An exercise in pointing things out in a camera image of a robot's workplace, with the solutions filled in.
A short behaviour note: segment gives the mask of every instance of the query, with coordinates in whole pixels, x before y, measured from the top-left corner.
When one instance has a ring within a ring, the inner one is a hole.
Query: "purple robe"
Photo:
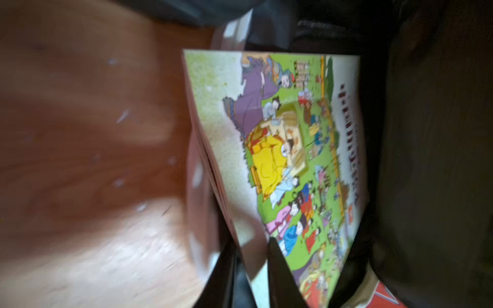
[[[268,75],[265,75],[265,84],[262,93],[262,62],[253,61],[252,66],[243,70],[243,81],[246,82],[243,95],[234,102],[233,113],[236,124],[243,136],[257,126],[264,114],[262,100],[271,98],[279,91],[279,85],[275,84]]]

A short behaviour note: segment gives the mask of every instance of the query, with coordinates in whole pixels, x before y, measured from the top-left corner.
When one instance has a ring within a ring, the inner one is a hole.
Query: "book cover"
[[[184,51],[192,123],[259,307],[274,237],[326,307],[366,204],[358,56]]]

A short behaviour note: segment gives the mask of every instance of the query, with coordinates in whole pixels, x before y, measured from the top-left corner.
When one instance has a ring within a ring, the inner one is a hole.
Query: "pink robe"
[[[282,210],[279,211],[275,220],[265,225],[269,235],[271,235],[277,229],[279,231],[279,239],[282,239],[284,237],[284,234],[286,233],[286,230],[291,222],[290,212],[290,206],[284,207]]]

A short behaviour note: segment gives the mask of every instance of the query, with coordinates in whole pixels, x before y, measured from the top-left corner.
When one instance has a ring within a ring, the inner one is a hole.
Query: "yellow robe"
[[[253,165],[264,198],[268,198],[282,181],[282,171],[287,167],[287,158],[281,154],[283,142],[273,136],[266,136],[252,147]]]

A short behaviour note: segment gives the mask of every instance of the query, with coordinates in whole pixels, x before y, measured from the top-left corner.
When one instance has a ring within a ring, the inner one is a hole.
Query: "wooden floor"
[[[190,307],[182,48],[100,0],[0,3],[0,307]]]

